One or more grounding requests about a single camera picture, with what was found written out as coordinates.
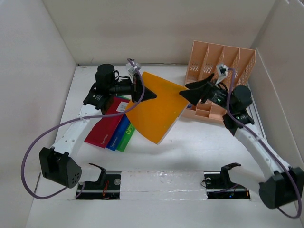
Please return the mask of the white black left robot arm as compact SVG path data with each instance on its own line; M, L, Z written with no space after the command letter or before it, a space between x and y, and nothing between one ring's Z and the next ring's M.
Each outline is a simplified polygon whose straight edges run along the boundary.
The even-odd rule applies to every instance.
M95 74L95 82L90 88L76 119L62 137L50 148L43 148L39 160L44 178L66 188L73 188L79 182L89 181L95 188L105 185L106 177L99 166L88 169L80 167L75 157L93 127L100 120L124 115L132 108L124 108L114 114L108 114L114 97L131 96L136 107L141 101L156 98L156 94L145 87L140 74L141 65L131 59L126 64L128 76L120 76L119 71L111 64L101 64Z

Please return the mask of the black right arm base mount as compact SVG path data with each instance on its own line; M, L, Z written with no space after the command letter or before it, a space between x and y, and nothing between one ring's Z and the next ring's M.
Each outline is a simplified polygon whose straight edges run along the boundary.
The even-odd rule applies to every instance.
M231 163L221 167L220 171L207 171L200 185L206 189L208 200L249 200L250 193L244 186L233 183L228 171L241 166L239 163Z

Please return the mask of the orange folder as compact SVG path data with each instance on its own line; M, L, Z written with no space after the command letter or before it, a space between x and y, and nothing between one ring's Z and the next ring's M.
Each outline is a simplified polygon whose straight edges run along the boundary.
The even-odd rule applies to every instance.
M141 101L126 113L131 124L146 139L160 144L189 102L179 95L186 87L148 72L142 74L145 87L156 98Z

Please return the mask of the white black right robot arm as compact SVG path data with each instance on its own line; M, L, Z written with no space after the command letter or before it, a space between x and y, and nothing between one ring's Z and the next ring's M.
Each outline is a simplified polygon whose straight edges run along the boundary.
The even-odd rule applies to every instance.
M241 185L256 192L269 209L280 209L288 203L298 202L298 214L302 212L302 191L304 172L284 161L265 139L255 132L254 120L246 108L252 103L251 91L245 85L228 89L212 82L213 75L194 83L186 84L186 90L179 94L192 105L207 100L224 108L226 129L241 142L262 170L259 177L245 170L239 163L221 168L219 181L223 190Z

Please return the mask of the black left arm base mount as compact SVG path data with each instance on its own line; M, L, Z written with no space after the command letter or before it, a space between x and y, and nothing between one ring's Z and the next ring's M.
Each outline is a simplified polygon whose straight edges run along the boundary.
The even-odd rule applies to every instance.
M105 168L90 163L100 171L96 181L85 181L78 184L75 198L77 200L119 200L121 171L107 171Z

